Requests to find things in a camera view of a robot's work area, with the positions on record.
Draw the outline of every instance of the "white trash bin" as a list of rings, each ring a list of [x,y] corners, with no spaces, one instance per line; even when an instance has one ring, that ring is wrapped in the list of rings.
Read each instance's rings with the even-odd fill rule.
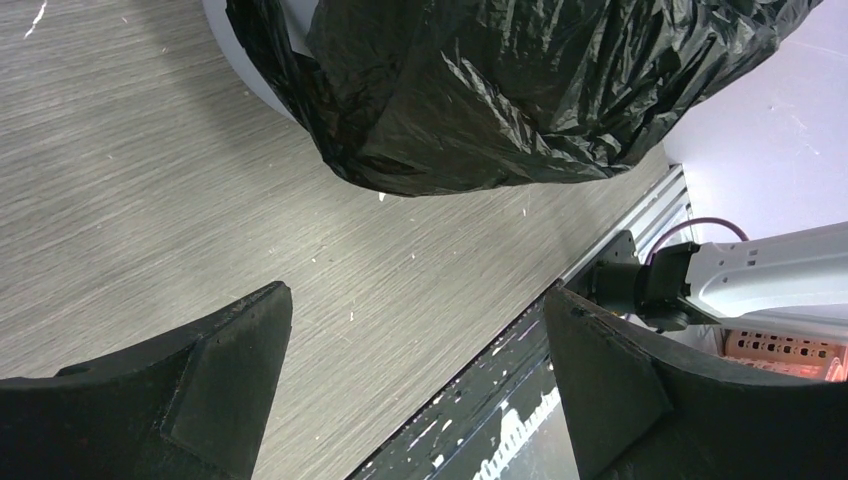
[[[283,0],[292,50],[301,55],[312,56],[306,47],[306,33],[309,32],[312,14],[317,6],[318,0]],[[230,19],[227,18],[227,0],[203,0],[203,10],[206,11],[209,28],[218,41],[221,52],[247,88],[271,108],[294,120],[291,112],[277,98],[236,39]]]

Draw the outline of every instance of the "white paint splatter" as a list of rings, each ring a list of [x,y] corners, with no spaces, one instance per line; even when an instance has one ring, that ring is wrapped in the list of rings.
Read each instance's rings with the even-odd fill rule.
[[[41,9],[38,10],[38,14],[32,20],[32,27],[30,27],[30,29],[27,30],[27,33],[24,34],[25,39],[29,38],[29,36],[32,35],[32,32],[35,31],[35,26],[38,25],[38,22],[40,22],[42,18],[44,18],[45,8],[47,8],[47,0],[45,0],[44,3],[41,4]]]
[[[474,475],[473,480],[501,478],[501,473],[515,458],[521,447],[527,444],[542,423],[551,416],[556,406],[560,404],[559,391],[554,389],[547,395],[543,393],[541,400],[541,404],[525,421],[521,421],[518,412],[509,408],[506,402],[501,404],[504,413],[501,419],[500,445],[490,459],[481,462],[480,470]],[[492,437],[490,441],[492,445],[497,445],[495,437]]]
[[[800,118],[796,117],[795,115],[789,115],[789,117],[792,118],[792,120],[795,121],[795,126],[798,127],[799,131],[803,132],[804,130],[807,129],[807,126],[804,125],[804,122],[802,122]]]
[[[409,447],[407,447],[406,451],[408,452],[408,451],[412,450],[412,447],[414,447],[419,441],[421,441],[421,439],[424,438],[430,432],[430,430],[432,430],[433,427],[436,426],[437,423],[439,423],[438,420],[433,420],[433,423],[431,423],[430,426],[427,427],[421,433],[421,435],[418,435],[418,438],[416,438],[415,440],[412,441],[412,443],[409,444]]]

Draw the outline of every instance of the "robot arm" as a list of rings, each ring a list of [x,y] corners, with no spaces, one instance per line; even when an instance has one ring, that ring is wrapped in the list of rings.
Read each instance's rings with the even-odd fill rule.
[[[669,331],[759,310],[848,304],[848,222],[740,243],[675,245],[650,265],[602,262],[591,292],[598,305]]]
[[[686,300],[718,318],[848,304],[848,222],[739,243],[707,243],[689,261]]]

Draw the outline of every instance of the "black plastic bag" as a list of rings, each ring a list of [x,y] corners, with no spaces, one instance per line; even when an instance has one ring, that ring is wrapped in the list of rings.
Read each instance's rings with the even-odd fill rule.
[[[228,0],[239,42],[324,161],[403,196],[626,172],[771,56],[820,0]]]

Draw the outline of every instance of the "white wall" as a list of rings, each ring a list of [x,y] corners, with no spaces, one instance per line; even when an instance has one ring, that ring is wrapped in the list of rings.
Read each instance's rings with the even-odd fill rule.
[[[696,216],[752,238],[848,221],[848,0],[825,0],[771,59],[687,113],[665,147]],[[848,318],[848,305],[804,311]]]

